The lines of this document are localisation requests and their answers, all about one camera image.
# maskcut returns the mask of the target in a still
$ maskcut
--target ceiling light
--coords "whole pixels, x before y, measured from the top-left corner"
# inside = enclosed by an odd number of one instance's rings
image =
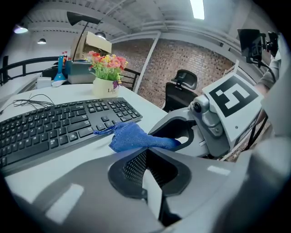
[[[37,43],[39,45],[44,45],[44,44],[46,44],[46,40],[44,38],[41,38]]]
[[[98,36],[98,37],[101,37],[104,40],[106,40],[105,34],[103,32],[101,32],[101,31],[96,32],[95,35]]]
[[[28,30],[25,27],[21,27],[19,25],[15,25],[14,30],[13,30],[16,34],[21,34],[21,33],[25,33]]]
[[[204,19],[204,5],[203,0],[190,0],[192,11],[195,19]]]

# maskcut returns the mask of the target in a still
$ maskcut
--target desk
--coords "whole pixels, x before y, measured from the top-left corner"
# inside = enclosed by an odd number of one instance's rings
[[[28,91],[12,96],[1,109],[6,107],[13,100],[28,99],[30,94],[32,96],[45,94],[50,97],[55,104],[95,99],[91,89],[92,84],[75,84]],[[142,120],[138,122],[138,125],[147,133],[167,114],[165,111],[125,87],[120,88],[119,96],[125,98],[143,116]],[[37,100],[47,101],[47,98],[45,96],[39,96]],[[0,122],[31,110],[33,110],[32,106],[13,107],[13,105],[10,105],[0,116]],[[35,167],[7,176],[5,179],[12,192],[32,203],[46,186],[62,177],[76,166],[92,159],[113,154],[114,151],[108,146],[112,137],[113,135],[111,134],[85,147],[80,147],[77,150]]]

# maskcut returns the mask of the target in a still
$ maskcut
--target blue cloth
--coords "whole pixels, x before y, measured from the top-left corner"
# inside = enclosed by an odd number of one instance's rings
[[[94,134],[104,135],[112,132],[114,132],[114,136],[109,147],[115,152],[126,151],[138,147],[159,147],[169,150],[181,144],[178,140],[173,138],[147,135],[134,122],[121,122],[103,131],[94,131]]]

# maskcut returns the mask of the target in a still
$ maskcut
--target black office chair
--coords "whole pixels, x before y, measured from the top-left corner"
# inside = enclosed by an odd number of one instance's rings
[[[196,89],[197,76],[187,70],[178,70],[177,75],[171,81],[166,83],[166,103],[164,111],[169,112],[176,109],[188,107],[197,95],[182,87],[186,86],[190,89]]]

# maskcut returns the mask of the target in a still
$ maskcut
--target keyboard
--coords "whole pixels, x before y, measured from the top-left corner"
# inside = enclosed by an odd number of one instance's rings
[[[0,123],[1,171],[26,169],[26,163],[91,138],[97,140],[101,136],[94,130],[141,118],[124,98],[63,103],[9,118]]]

